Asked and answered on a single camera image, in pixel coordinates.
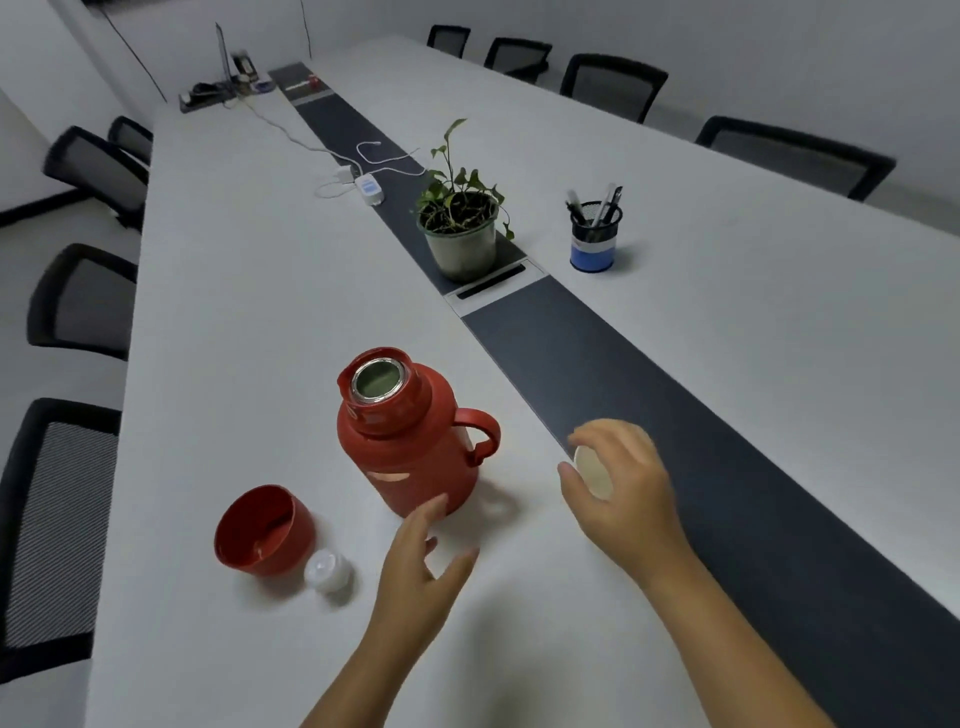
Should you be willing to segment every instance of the pen holder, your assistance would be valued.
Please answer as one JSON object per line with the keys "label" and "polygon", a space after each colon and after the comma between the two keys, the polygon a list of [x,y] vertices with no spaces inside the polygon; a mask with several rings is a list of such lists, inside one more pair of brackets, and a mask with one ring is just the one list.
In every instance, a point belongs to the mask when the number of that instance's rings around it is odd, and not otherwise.
{"label": "pen holder", "polygon": [[613,216],[609,223],[600,222],[595,228],[590,225],[593,218],[600,212],[603,202],[584,203],[582,210],[587,219],[585,225],[576,221],[570,215],[573,223],[573,236],[570,238],[570,265],[584,273],[600,273],[613,265],[613,256],[616,254],[616,232],[623,218],[623,210],[613,206]]}

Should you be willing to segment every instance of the red thermos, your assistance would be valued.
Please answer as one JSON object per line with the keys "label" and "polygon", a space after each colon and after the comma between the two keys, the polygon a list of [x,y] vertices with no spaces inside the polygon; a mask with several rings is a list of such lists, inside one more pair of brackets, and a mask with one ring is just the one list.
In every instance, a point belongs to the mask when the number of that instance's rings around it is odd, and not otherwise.
{"label": "red thermos", "polygon": [[[448,514],[464,504],[477,467],[500,446],[493,417],[458,408],[446,379],[399,349],[363,352],[337,383],[340,444],[394,513],[405,518],[441,493]],[[490,439],[473,448],[465,427]]]}

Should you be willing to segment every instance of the hand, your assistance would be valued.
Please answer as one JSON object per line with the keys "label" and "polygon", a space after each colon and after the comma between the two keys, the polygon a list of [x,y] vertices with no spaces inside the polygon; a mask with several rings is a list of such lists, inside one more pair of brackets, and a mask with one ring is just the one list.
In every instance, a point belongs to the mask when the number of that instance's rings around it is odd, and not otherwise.
{"label": "hand", "polygon": [[439,579],[423,563],[437,545],[436,538],[427,539],[427,530],[444,516],[446,502],[446,494],[428,500],[400,525],[383,562],[367,627],[365,641],[410,667],[440,633],[479,553],[473,548],[460,554]]}
{"label": "hand", "polygon": [[609,501],[594,497],[573,466],[561,463],[564,500],[587,537],[641,588],[692,555],[670,477],[646,432],[618,420],[594,420],[577,427],[569,442],[596,451],[613,495]]}

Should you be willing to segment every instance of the chair backrest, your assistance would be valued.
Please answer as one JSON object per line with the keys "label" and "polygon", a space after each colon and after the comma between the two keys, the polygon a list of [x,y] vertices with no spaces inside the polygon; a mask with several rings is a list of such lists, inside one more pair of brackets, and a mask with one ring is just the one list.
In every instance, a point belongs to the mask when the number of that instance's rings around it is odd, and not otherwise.
{"label": "chair backrest", "polygon": [[639,61],[579,53],[566,67],[560,93],[642,124],[669,75]]}
{"label": "chair backrest", "polygon": [[729,116],[708,119],[697,144],[858,202],[897,166],[850,144]]}
{"label": "chair backrest", "polygon": [[117,116],[107,132],[107,141],[116,144],[129,155],[150,165],[154,152],[154,135],[126,116]]}
{"label": "chair backrest", "polygon": [[82,243],[64,248],[30,298],[27,341],[126,360],[130,351],[136,266]]}
{"label": "chair backrest", "polygon": [[470,28],[460,25],[435,25],[430,29],[430,37],[426,40],[426,44],[461,59],[469,37]]}
{"label": "chair backrest", "polygon": [[90,657],[120,412],[27,410],[0,477],[0,683]]}
{"label": "chair backrest", "polygon": [[535,84],[538,76],[550,67],[546,57],[552,50],[553,45],[538,40],[497,37],[493,39],[483,64],[485,68]]}
{"label": "chair backrest", "polygon": [[149,173],[96,134],[70,127],[50,147],[43,174],[86,190],[121,216],[142,219]]}

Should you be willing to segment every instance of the white lid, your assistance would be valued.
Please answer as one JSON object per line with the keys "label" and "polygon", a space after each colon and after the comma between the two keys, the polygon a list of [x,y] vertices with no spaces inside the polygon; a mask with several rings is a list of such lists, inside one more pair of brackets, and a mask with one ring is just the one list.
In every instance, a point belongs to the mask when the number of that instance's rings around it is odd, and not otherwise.
{"label": "white lid", "polygon": [[321,548],[303,569],[303,580],[318,592],[332,594],[343,589],[350,579],[350,565],[343,555]]}
{"label": "white lid", "polygon": [[593,448],[586,445],[579,446],[573,453],[573,464],[577,466],[577,472],[587,484],[587,490],[593,493],[594,497],[601,500],[610,500],[613,495],[613,481],[610,480],[610,474],[603,467],[600,458]]}

